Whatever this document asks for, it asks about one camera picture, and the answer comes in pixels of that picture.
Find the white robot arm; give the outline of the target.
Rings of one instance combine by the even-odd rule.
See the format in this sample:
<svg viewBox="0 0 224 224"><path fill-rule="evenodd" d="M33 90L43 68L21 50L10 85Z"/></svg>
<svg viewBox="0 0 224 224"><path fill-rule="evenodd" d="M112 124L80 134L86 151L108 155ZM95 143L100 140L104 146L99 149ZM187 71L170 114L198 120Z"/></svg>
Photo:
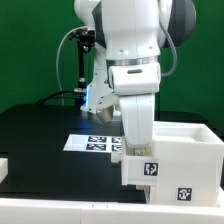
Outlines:
<svg viewBox="0 0 224 224"><path fill-rule="evenodd" d="M74 0L96 49L82 110L109 122L121 113L125 151L144 154L153 142L155 94L163 77L160 50L175 51L196 24L193 0Z"/></svg>

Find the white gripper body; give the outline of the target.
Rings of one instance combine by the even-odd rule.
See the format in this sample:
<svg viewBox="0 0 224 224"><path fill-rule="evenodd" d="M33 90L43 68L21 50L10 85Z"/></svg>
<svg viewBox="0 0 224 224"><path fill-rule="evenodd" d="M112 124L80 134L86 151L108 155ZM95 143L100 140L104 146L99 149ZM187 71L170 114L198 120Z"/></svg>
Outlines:
<svg viewBox="0 0 224 224"><path fill-rule="evenodd" d="M113 92L101 97L96 114L103 122L113 118L113 107L121 111L126 144L147 148L153 141L155 94L161 81L160 65L111 66L108 71Z"/></svg>

